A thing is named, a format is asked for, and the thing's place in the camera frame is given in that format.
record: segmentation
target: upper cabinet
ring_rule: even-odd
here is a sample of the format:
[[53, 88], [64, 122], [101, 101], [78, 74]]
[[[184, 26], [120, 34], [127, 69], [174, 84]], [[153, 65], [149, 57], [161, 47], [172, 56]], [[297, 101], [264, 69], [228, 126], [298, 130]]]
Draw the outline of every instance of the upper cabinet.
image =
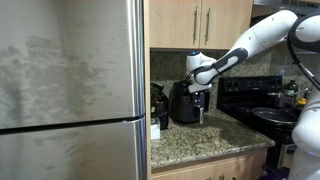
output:
[[230, 49], [250, 26], [253, 0], [151, 0], [150, 47]]

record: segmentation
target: freezer drawer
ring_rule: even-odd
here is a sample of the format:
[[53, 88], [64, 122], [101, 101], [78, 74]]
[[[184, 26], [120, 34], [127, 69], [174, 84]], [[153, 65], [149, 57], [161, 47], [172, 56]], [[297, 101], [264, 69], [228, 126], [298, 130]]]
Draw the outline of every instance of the freezer drawer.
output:
[[0, 179], [146, 179], [144, 119], [0, 136]]

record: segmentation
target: granite countertop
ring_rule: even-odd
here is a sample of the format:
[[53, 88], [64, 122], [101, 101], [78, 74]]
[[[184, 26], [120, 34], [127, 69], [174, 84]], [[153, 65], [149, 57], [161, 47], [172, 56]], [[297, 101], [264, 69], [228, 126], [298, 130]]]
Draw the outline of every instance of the granite countertop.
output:
[[151, 141], [151, 167], [160, 168], [247, 150], [274, 146], [268, 137], [215, 110], [204, 123], [183, 125], [170, 121], [160, 139]]

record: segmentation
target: wooden cabinet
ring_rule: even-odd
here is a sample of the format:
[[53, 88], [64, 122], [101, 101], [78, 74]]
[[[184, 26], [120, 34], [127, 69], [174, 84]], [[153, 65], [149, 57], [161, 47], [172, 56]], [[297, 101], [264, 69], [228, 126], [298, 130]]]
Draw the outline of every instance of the wooden cabinet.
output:
[[267, 149], [152, 170], [152, 180], [256, 180], [263, 174]]
[[250, 26], [253, 0], [151, 0], [150, 47], [229, 49]]

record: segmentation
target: bottle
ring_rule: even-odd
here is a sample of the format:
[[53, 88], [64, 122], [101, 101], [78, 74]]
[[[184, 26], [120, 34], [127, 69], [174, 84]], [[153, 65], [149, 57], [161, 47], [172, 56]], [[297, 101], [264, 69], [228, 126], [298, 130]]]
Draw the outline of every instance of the bottle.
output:
[[286, 107], [294, 106], [296, 102], [297, 95], [292, 95], [293, 93], [298, 92], [299, 87], [296, 84], [295, 80], [290, 80], [288, 84], [284, 86], [284, 105]]

